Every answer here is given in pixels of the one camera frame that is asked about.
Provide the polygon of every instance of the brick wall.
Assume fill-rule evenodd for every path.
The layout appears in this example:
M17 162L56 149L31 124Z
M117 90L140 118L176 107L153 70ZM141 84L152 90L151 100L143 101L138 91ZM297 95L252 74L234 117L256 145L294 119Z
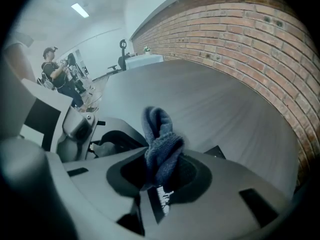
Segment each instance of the brick wall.
M312 172L320 153L320 59L283 0L179 0L145 24L133 46L207 65L256 90L297 135L297 184Z

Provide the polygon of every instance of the gray fabric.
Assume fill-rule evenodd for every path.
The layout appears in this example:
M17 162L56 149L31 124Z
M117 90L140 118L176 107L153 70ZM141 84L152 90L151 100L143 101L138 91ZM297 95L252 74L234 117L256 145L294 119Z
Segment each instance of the gray fabric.
M144 155L146 183L142 189L146 190L166 184L183 151L184 140L173 132L170 116L159 107L146 107L141 122L149 144Z

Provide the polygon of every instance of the fluorescent light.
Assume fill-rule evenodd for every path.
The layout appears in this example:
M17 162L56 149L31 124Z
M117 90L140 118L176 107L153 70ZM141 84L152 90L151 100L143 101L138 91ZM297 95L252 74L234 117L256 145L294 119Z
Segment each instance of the fluorescent light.
M84 18L88 18L89 14L78 4L75 3L71 6L78 14L80 14Z

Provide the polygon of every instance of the table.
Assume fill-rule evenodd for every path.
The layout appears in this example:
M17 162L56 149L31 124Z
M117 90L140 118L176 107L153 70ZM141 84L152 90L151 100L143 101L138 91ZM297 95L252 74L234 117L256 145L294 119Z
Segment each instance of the table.
M171 60L109 77L98 116L119 118L144 135L146 106L164 109L186 148L219 145L226 159L246 166L292 198L298 174L294 131L260 94L218 70Z
M162 55L144 54L144 55L127 58L125 60L125 65L127 70L131 70L144 65L149 65L149 64L163 62L163 61L164 61L164 57Z

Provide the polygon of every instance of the black t-shirt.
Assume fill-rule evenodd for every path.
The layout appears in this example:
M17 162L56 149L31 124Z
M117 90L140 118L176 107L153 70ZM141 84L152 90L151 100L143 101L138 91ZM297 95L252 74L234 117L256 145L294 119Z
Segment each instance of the black t-shirt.
M52 79L50 77L52 72L58 68L59 68L59 66L54 62L45 62L42 64L43 72L45 73L46 77L51 81L51 83L53 83L53 85L56 88L60 88L68 81L68 77L67 77L66 73L63 71L60 73L60 75L58 75L58 77L56 79Z

